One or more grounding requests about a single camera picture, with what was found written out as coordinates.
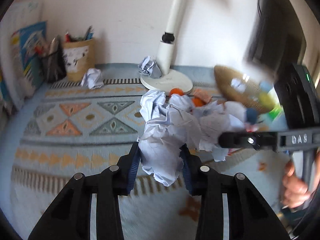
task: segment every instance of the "woven tray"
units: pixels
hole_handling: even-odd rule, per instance
[[[243,80],[243,73],[240,73],[232,68],[217,65],[214,67],[214,76],[217,87],[227,100],[240,102],[247,108],[255,108],[259,114],[265,114],[272,110],[262,106],[259,102],[256,102],[250,98],[251,96],[256,96],[262,92],[260,87],[250,78],[246,82],[247,88],[243,94],[231,87],[231,81],[234,78]]]

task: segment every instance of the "crumpled paper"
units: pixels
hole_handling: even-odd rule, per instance
[[[196,118],[173,105],[166,107],[165,116],[146,123],[140,138],[142,169],[156,181],[170,186],[183,168],[180,147],[198,148],[201,130]]]
[[[104,85],[101,70],[96,68],[89,68],[84,74],[81,86],[87,86],[89,89],[100,88]]]
[[[188,113],[195,108],[194,103],[192,102],[190,97],[187,95],[179,96],[177,94],[173,94],[170,97],[168,104],[171,104]]]
[[[166,110],[164,104],[164,92],[149,90],[141,97],[140,114],[146,122],[148,122],[151,119],[160,117],[161,115],[165,115]]]
[[[146,75],[150,78],[160,78],[162,73],[155,60],[151,60],[150,56],[147,56],[138,65],[139,73]]]
[[[147,122],[139,141],[142,168],[154,174],[156,181],[171,185],[183,167],[180,147],[187,143],[189,148],[212,152],[215,161],[224,161],[228,149],[218,145],[223,132],[245,130],[245,107],[217,101],[203,107],[195,107],[188,96],[173,94],[168,105],[165,93],[148,91],[140,101],[140,113]]]
[[[218,102],[214,101],[206,106],[196,107],[192,113],[198,119],[201,128],[199,150],[212,152],[216,162],[224,161],[228,154],[228,149],[219,147],[219,136],[228,131],[245,130],[244,123],[228,111],[242,118],[245,107],[238,104],[218,105]]]

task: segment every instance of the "orange object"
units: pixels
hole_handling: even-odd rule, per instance
[[[265,171],[267,169],[267,164],[264,162],[259,162],[258,171]]]
[[[202,101],[200,98],[192,98],[191,100],[195,104],[196,107],[205,105],[204,101]]]
[[[170,91],[169,96],[172,96],[173,94],[178,94],[179,96],[183,96],[183,95],[184,95],[184,92],[183,92],[180,88],[173,88],[173,89]]]
[[[194,97],[201,99],[204,101],[206,104],[210,103],[212,96],[208,94],[207,91],[197,88],[194,92]]]

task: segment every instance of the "orange triangle pattern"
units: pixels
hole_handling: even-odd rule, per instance
[[[109,154],[109,165],[116,165],[119,161],[119,156],[118,155],[115,155],[113,153],[110,153]]]
[[[94,89],[94,90],[68,90],[68,91],[48,91],[46,92],[45,96],[46,97],[58,97],[58,96],[63,96],[63,95],[71,95],[71,94],[88,94],[88,93],[107,93],[107,92],[115,92],[115,93],[119,93],[125,91],[126,93],[129,93],[131,91],[136,91],[136,92],[140,92],[140,91],[145,91],[144,87],[139,87],[136,86],[135,88],[131,88],[131,87],[126,87],[126,88],[101,88],[101,89]]]
[[[35,151],[32,151],[32,152],[30,153],[29,160],[35,161],[35,160],[38,159],[38,158],[39,158],[39,155],[38,155]]]
[[[41,153],[38,159],[38,162],[41,164],[41,163],[46,163],[48,161],[49,161],[49,158],[47,157],[47,155],[44,153]]]
[[[79,136],[82,133],[77,129],[77,127],[70,121],[65,120],[63,123],[59,124],[52,130],[46,133],[47,136]]]
[[[89,163],[89,158],[80,154],[77,154],[76,157],[76,168],[81,168]]]
[[[17,159],[30,160],[30,161],[38,161],[40,164],[47,163],[49,166],[60,164],[62,168],[65,168],[69,165],[75,165],[76,168],[81,168],[87,164],[91,166],[91,168],[96,168],[102,165],[111,166],[117,164],[120,156],[110,153],[108,158],[105,159],[101,155],[92,154],[91,159],[87,156],[77,154],[75,157],[70,156],[67,153],[64,153],[63,156],[59,156],[55,153],[50,155],[42,152],[37,153],[32,150],[31,153],[28,153],[25,149],[18,148],[15,154]]]
[[[74,163],[75,163],[75,160],[70,155],[67,155],[67,154],[63,155],[62,162],[61,162],[62,168]]]
[[[49,166],[53,166],[61,161],[61,157],[58,157],[56,154],[50,156]]]
[[[92,154],[91,168],[95,168],[95,167],[101,166],[106,162],[107,162],[107,160],[105,158],[101,157],[100,155]]]
[[[60,104],[59,107],[67,116],[73,116],[82,109],[89,106],[91,103],[80,103],[80,104]]]

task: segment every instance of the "human hand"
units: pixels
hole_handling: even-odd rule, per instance
[[[317,152],[315,158],[316,174],[312,191],[308,191],[308,185],[299,179],[294,172],[294,165],[289,161],[284,168],[284,177],[282,183],[285,187],[282,204],[285,207],[295,208],[302,205],[312,192],[316,190],[320,181],[320,152]]]

